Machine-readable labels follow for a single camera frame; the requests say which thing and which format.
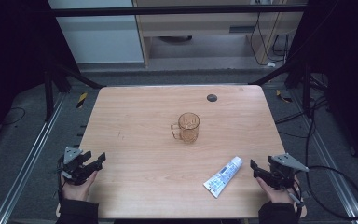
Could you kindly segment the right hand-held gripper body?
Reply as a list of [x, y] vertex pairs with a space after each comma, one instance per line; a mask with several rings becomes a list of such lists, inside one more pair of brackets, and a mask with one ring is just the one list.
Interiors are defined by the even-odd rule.
[[289, 153], [272, 157], [275, 164], [269, 165], [272, 181], [268, 184], [274, 189], [291, 188], [295, 182], [296, 171], [308, 172], [310, 170]]

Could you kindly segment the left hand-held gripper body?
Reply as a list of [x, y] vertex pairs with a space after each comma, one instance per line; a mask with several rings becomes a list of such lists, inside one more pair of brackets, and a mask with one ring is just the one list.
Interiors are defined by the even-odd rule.
[[89, 166], [80, 161], [84, 154], [80, 148], [66, 147], [58, 160], [58, 172], [64, 179], [73, 185], [82, 185], [92, 174]]

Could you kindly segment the white toothpaste tube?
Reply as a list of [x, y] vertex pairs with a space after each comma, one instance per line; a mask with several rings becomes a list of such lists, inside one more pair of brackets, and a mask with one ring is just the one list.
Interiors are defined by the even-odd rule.
[[236, 156], [222, 169], [203, 183], [203, 186], [217, 199], [233, 176], [240, 170], [243, 161]]

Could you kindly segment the clear amber glass mug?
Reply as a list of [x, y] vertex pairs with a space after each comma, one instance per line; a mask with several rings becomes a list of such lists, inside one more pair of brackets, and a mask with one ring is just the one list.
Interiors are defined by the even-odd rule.
[[199, 136], [200, 118], [198, 115], [186, 112], [171, 125], [174, 139], [182, 140], [187, 144], [194, 143]]

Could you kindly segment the person's left hand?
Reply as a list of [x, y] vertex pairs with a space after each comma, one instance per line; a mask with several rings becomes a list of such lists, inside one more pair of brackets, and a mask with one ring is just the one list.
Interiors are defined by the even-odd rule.
[[88, 200], [90, 188], [94, 183], [98, 172], [94, 171], [82, 185], [65, 183], [62, 185], [62, 197], [67, 200], [83, 201]]

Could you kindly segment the person's right hand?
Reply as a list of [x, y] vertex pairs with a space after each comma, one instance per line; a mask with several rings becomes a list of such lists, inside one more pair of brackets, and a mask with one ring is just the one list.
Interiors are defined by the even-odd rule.
[[294, 204], [296, 202], [295, 192], [292, 189], [274, 189], [260, 177], [258, 177], [256, 181], [261, 189], [264, 190], [271, 202], [290, 204]]

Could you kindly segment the yellow black tape strip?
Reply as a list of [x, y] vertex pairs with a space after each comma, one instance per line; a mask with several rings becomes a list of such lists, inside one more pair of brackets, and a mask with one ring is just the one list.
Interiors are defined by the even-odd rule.
[[276, 90], [276, 95], [278, 98], [280, 98], [282, 101], [286, 103], [293, 102], [290, 92], [288, 90]]
[[83, 93], [80, 94], [79, 99], [78, 99], [77, 104], [76, 104], [76, 108], [81, 108], [83, 106], [87, 96], [88, 96], [87, 92], [83, 92]]

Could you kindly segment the black metal stand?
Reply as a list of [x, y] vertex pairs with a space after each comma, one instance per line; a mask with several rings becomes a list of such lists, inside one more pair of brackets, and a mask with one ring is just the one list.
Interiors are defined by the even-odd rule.
[[86, 84], [93, 89], [101, 89], [103, 85], [98, 84], [86, 77], [83, 77], [79, 72], [71, 70], [62, 64], [49, 65], [44, 72], [45, 97], [46, 97], [46, 118], [49, 121], [54, 113], [53, 100], [53, 84], [59, 89], [59, 92], [69, 92], [72, 88], [67, 80], [67, 76], [73, 77], [76, 80]]
[[311, 66], [307, 62], [301, 62], [294, 60], [290, 63], [286, 63], [280, 68], [275, 69], [265, 77], [250, 82], [250, 85], [262, 86], [273, 78], [287, 73], [288, 77], [285, 80], [285, 86], [289, 89], [296, 87], [299, 83], [302, 83], [302, 109], [305, 114], [310, 118], [310, 74]]

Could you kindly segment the white cabinet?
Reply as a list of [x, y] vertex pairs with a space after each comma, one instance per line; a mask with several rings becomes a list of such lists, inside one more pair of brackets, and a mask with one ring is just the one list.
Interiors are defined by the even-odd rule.
[[[48, 0], [52, 9], [133, 7], [131, 0]], [[60, 17], [57, 19], [78, 64], [142, 63], [134, 16]]]

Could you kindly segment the black curtain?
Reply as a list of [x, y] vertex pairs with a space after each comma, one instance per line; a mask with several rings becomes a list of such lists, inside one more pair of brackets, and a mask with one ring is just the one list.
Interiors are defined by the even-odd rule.
[[78, 70], [48, 0], [0, 0], [0, 124], [17, 94], [44, 82], [51, 63]]
[[308, 0], [289, 57], [327, 75], [329, 102], [358, 152], [358, 0]]

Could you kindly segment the light wooden desk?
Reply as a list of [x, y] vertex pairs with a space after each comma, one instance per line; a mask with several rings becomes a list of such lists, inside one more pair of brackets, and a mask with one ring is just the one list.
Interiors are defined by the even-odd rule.
[[[308, 0], [131, 0], [136, 7], [293, 5]], [[144, 58], [151, 39], [159, 36], [247, 35], [258, 63], [271, 60], [269, 51], [279, 35], [290, 35], [302, 19], [300, 12], [139, 15], [136, 17]]]

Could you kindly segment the aluminium floor rail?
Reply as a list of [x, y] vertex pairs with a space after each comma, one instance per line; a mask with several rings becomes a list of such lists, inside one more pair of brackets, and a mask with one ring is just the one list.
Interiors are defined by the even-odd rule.
[[327, 147], [317, 131], [316, 125], [313, 124], [314, 119], [309, 119], [306, 115], [303, 115], [302, 118], [310, 128], [310, 139], [312, 140], [312, 144], [315, 145], [315, 150], [322, 161], [323, 166], [330, 168], [330, 171], [327, 173], [337, 192], [338, 198], [343, 204], [344, 210], [349, 217], [357, 217], [357, 219], [354, 219], [351, 223], [358, 224], [358, 201], [351, 191], [349, 182], [343, 175], [337, 173], [338, 167], [330, 153], [327, 151]]
[[15, 208], [24, 188], [29, 179], [31, 172], [48, 140], [48, 137], [56, 123], [58, 116], [62, 111], [62, 105], [67, 94], [59, 93], [56, 102], [53, 104], [53, 112], [50, 118], [44, 122], [38, 136], [34, 140], [34, 144], [28, 153], [24, 164], [18, 172], [14, 183], [12, 184], [6, 198], [0, 205], [0, 224], [7, 224], [9, 218]]

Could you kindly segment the black horizontal frame bar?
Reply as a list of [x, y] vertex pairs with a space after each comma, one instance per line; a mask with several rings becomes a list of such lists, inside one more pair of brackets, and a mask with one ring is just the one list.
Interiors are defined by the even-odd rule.
[[307, 4], [293, 5], [218, 5], [175, 7], [107, 7], [107, 8], [63, 8], [52, 9], [56, 17], [210, 14], [210, 13], [258, 13], [258, 12], [302, 12]]

